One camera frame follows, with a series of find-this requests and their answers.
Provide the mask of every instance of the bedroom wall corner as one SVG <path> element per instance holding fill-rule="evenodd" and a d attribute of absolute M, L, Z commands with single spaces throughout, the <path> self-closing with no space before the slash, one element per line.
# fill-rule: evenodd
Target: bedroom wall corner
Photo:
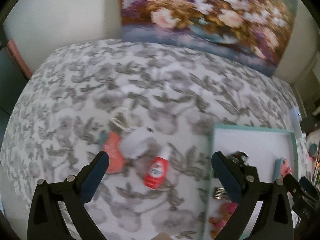
<path fill-rule="evenodd" d="M 318 26 L 298 0 L 291 38 L 274 76 L 294 85 L 312 63 L 318 49 Z"/>
<path fill-rule="evenodd" d="M 118 0 L 19 0 L 4 22 L 31 71 L 57 48 L 120 37 Z"/>

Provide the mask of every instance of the teal-rimmed box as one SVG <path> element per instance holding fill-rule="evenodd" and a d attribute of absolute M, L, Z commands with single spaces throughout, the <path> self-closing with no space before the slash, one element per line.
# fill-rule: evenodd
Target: teal-rimmed box
<path fill-rule="evenodd" d="M 297 150 L 297 144 L 296 144 L 296 139 L 294 136 L 294 132 L 290 131 L 290 130 L 281 130 L 281 129 L 272 129 L 272 128 L 265 128 L 265 127 L 252 127 L 252 126 L 245 126 L 245 125 L 230 125 L 230 124 L 216 124 L 213 129 L 212 132 L 209 136 L 209 167 L 208 169 L 211 171 L 212 167 L 211 167 L 211 156 L 213 154 L 213 148 L 214 148 L 214 137 L 215 137 L 215 131 L 216 129 L 224 129 L 224 130 L 250 130 L 250 131 L 258 131 L 258 132 L 277 132 L 277 133 L 283 133 L 283 134 L 289 134 L 291 136 L 291 141 L 292 141 L 292 149 L 293 149 L 293 162 L 294 162 L 294 171 L 293 171 L 293 176 L 296 180 L 299 179 L 299 166 L 298 166 L 298 150 Z M 210 174 L 210 179 L 209 179 L 209 192 L 208 192 L 208 199 L 210 200 L 212 193 L 213 193 L 213 187 L 212 187 L 212 176 L 213 173 L 209 172 Z M 202 239 L 206 240 L 208 239 L 207 234 L 209 233 L 209 212 L 208 212 L 208 208 L 206 211 L 206 216 L 205 216 L 205 225 L 204 225 L 204 233 L 202 235 Z M 246 236 L 241 236 L 240 239 L 244 239 L 247 238 L 249 235 Z"/>

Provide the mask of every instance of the white cloth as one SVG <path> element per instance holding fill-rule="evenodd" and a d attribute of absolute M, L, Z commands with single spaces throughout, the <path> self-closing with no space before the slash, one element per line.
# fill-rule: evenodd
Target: white cloth
<path fill-rule="evenodd" d="M 131 110 L 134 126 L 152 128 L 156 142 L 121 173 L 106 175 L 87 211 L 111 240 L 150 240 L 159 232 L 198 239 L 213 124 L 291 129 L 288 109 L 297 102 L 287 83 L 191 49 L 118 40 L 57 49 L 23 90 L 1 149 L 1 164 L 28 206 L 39 178 L 62 181 L 94 158 L 120 106 Z M 162 146 L 172 149 L 169 171 L 151 190 L 142 178 Z M 305 140 L 297 146 L 305 175 Z M 62 213 L 74 232 L 63 206 Z"/>

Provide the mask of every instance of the canvas painting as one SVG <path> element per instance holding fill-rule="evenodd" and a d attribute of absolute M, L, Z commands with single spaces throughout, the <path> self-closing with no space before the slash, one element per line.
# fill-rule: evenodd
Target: canvas painting
<path fill-rule="evenodd" d="M 122 38 L 228 58 L 272 76 L 285 52 L 297 0 L 121 0 Z"/>

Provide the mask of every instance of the white bedsheet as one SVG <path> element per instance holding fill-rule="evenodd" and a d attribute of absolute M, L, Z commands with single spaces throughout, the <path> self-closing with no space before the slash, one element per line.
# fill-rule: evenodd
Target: white bedsheet
<path fill-rule="evenodd" d="M 198 239 L 212 125 L 291 129 L 288 109 L 297 102 L 287 83 L 191 49 L 118 40 L 57 49 L 21 94 L 1 149 L 1 164 L 27 206 L 39 178 L 62 181 L 94 158 L 99 134 L 113 129 L 109 113 L 119 106 L 131 109 L 136 126 L 152 128 L 156 142 L 121 173 L 106 175 L 87 211 L 109 240 L 149 240 L 159 232 Z M 301 175 L 305 143 L 297 141 Z M 166 145 L 172 149 L 168 176 L 151 190 L 142 177 Z"/>

